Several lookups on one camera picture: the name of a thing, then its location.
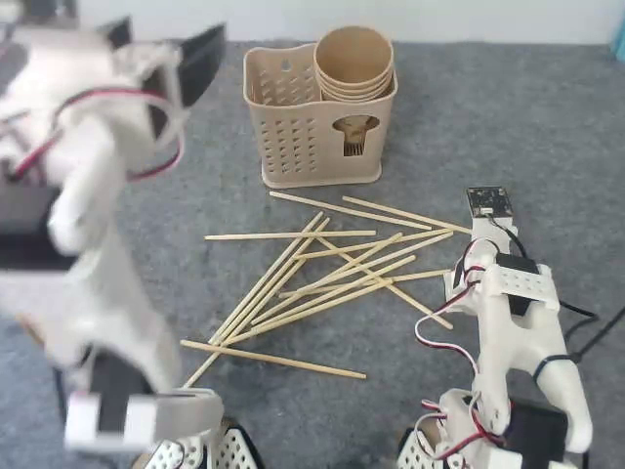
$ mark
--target cutout shape on basket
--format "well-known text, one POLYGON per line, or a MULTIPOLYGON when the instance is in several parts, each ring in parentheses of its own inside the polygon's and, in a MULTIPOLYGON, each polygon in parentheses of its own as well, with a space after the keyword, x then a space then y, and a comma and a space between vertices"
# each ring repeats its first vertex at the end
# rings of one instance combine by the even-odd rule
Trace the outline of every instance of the cutout shape on basket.
POLYGON ((380 119, 370 115, 350 115, 332 124, 332 128, 343 132, 343 156, 362 156, 366 134, 380 125, 380 119))

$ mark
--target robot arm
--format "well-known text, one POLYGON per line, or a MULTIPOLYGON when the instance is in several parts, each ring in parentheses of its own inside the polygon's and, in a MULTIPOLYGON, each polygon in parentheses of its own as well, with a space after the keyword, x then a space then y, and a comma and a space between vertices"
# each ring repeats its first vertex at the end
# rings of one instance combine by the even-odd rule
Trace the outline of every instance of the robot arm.
POLYGON ((175 390, 178 346, 113 212, 130 175, 157 172, 145 166, 179 133, 223 49, 222 27, 113 47, 93 32, 18 26, 2 43, 0 310, 37 331, 74 386, 69 448, 144 449, 221 424, 212 391, 175 390))
POLYGON ((593 426, 577 366, 564 359, 551 270, 510 254, 517 229, 505 190, 468 194, 472 242, 444 278, 446 311, 478 318, 479 359, 472 392, 450 390, 440 398, 445 419, 437 454, 457 448, 449 456, 474 469, 573 467, 564 451, 585 452, 593 426), (510 369, 533 375, 551 407, 511 398, 510 369))

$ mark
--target beige plastic basket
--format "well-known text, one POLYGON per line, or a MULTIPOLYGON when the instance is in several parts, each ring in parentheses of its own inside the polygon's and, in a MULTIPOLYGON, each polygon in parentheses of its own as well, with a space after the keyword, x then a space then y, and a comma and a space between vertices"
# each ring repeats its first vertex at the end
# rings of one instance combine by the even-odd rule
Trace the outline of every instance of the beige plastic basket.
POLYGON ((243 96, 252 114, 263 181, 270 188, 370 183, 382 174, 396 77, 368 103, 322 101, 314 46, 255 48, 245 55, 243 96), (342 119, 350 116, 370 116, 368 130, 350 133, 350 122, 362 122, 348 120, 346 127, 342 119))

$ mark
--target white wire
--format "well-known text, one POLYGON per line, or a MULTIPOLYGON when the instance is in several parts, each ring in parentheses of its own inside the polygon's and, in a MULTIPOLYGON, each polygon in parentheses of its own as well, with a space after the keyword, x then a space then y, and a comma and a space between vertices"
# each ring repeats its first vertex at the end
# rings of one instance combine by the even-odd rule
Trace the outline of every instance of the white wire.
POLYGON ((463 347, 461 347, 461 346, 459 346, 457 344, 452 344, 450 342, 436 342, 434 340, 426 339, 423 335, 421 335, 421 332, 419 332, 419 327, 421 326, 421 324, 423 322, 425 322, 426 320, 432 319, 434 316, 438 317, 438 316, 444 314, 447 311, 447 308, 449 308, 450 306, 451 305, 447 305, 446 308, 443 308, 440 311, 437 311, 436 313, 434 313, 432 315, 423 316, 422 318, 417 320, 417 323, 414 324, 414 335, 416 335, 417 340, 419 340, 419 342, 421 342, 421 343, 423 343, 425 345, 429 345, 430 347, 451 349, 451 350, 455 350, 457 352, 460 352, 471 363, 471 367, 473 368, 473 372, 474 372, 475 376, 477 376, 479 374, 478 364, 476 363, 476 360, 473 358, 473 356, 466 349, 464 349, 463 347))

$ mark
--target paper cup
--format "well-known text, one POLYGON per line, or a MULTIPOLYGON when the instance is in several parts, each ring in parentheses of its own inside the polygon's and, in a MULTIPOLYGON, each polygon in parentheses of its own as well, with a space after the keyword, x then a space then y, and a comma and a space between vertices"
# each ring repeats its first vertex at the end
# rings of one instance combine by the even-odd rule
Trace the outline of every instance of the paper cup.
POLYGON ((363 89, 362 91, 354 91, 354 90, 341 90, 340 88, 337 88, 334 85, 330 85, 324 82, 323 79, 319 75, 316 75, 315 77, 317 79, 317 83, 319 84, 319 88, 321 88, 322 91, 327 91, 329 94, 332 94, 338 98, 343 98, 347 101, 374 99, 380 96, 381 94, 383 94, 387 90, 387 88, 389 88, 389 85, 391 84, 391 81, 393 80, 393 74, 391 73, 387 77, 385 77, 383 81, 376 84, 375 86, 367 87, 366 89, 363 89))
POLYGON ((391 74, 394 51, 378 31, 362 26, 335 29, 314 48, 314 66, 321 79, 341 90, 375 86, 391 74))

